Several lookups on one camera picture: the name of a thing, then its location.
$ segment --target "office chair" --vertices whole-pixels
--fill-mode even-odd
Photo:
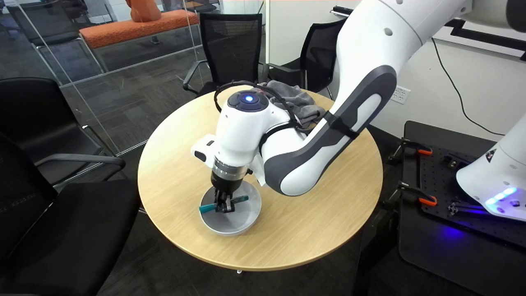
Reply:
[[[87,125],[79,125],[57,83],[39,78],[0,81],[0,132],[11,138],[56,188],[108,165],[108,180],[123,168],[120,158]]]
[[[335,43],[344,23],[345,20],[314,23],[302,43],[301,56],[283,66],[268,64],[268,79],[314,92],[325,89],[332,81]]]
[[[41,50],[46,46],[79,41],[82,51],[97,63],[97,59],[79,38],[79,28],[69,18],[62,2],[48,0],[36,4],[21,4],[20,7],[8,5],[7,10],[20,27],[21,33],[28,38],[39,59],[46,64],[46,68],[56,79],[57,74],[53,71],[51,64],[41,53]]]
[[[128,180],[67,184],[59,194],[0,135],[0,295],[95,295],[138,212]]]
[[[184,91],[202,96],[232,81],[258,81],[261,15],[200,13],[200,40],[205,59],[191,68],[182,81]],[[212,83],[196,91],[189,86],[191,79],[205,63]]]

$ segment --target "mesh chair back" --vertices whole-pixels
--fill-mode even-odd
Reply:
[[[200,13],[200,38],[215,86],[258,81],[261,15]]]
[[[53,79],[2,79],[0,94],[0,132],[21,148],[77,129],[77,120]]]
[[[0,265],[54,199],[31,160],[0,133]]]
[[[7,10],[28,41],[36,46],[43,46],[44,41],[48,45],[66,43],[79,36],[77,27],[69,20],[59,2],[23,4],[20,7],[7,7]],[[38,28],[44,41],[38,36],[31,23]]]
[[[324,89],[332,81],[335,45],[345,20],[334,23],[314,23],[301,50],[301,69],[307,71],[307,86],[312,91]]]

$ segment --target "wire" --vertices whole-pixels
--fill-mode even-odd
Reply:
[[[503,137],[505,133],[493,132],[493,130],[490,130],[490,129],[483,127],[482,124],[478,124],[478,122],[472,120],[472,117],[468,117],[468,115],[467,115],[465,107],[463,107],[462,94],[460,94],[460,91],[459,91],[457,84],[454,83],[454,79],[450,78],[450,74],[447,73],[447,69],[445,69],[445,66],[444,66],[444,63],[442,63],[439,46],[437,46],[437,43],[436,43],[436,40],[434,40],[434,38],[431,38],[431,41],[432,41],[434,51],[437,53],[437,59],[439,59],[439,64],[440,64],[440,68],[442,68],[444,74],[447,76],[447,79],[449,79],[450,86],[455,89],[455,92],[457,92],[457,96],[459,96],[460,109],[462,109],[463,117],[465,117],[468,122],[472,122],[473,125],[480,127],[482,130],[485,130],[485,132],[488,132],[488,133],[491,133],[491,135]]]

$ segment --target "round wooden table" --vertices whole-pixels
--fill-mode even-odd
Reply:
[[[222,92],[225,101],[233,91]],[[329,109],[332,101],[311,94]],[[150,137],[138,166],[143,207],[159,232],[186,254],[207,263],[242,270],[284,270],[317,260],[352,239],[373,212],[383,183],[381,158],[371,135],[362,135],[330,165],[304,196],[286,198],[253,184],[263,209],[251,229],[237,237],[210,232],[199,203],[210,184],[210,168],[191,147],[215,133],[219,112],[212,94],[171,114]]]

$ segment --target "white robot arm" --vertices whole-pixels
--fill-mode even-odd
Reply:
[[[478,0],[480,10],[495,12],[490,2],[495,4]],[[339,35],[337,99],[309,135],[288,127],[273,132],[261,145],[265,133],[289,122],[289,112],[251,91],[227,101],[215,135],[215,189],[232,194],[255,165],[261,166],[258,171],[263,171],[265,183],[284,196],[312,189],[327,166],[390,101],[396,76],[408,59],[449,20],[477,9],[472,5],[472,0],[362,0]]]

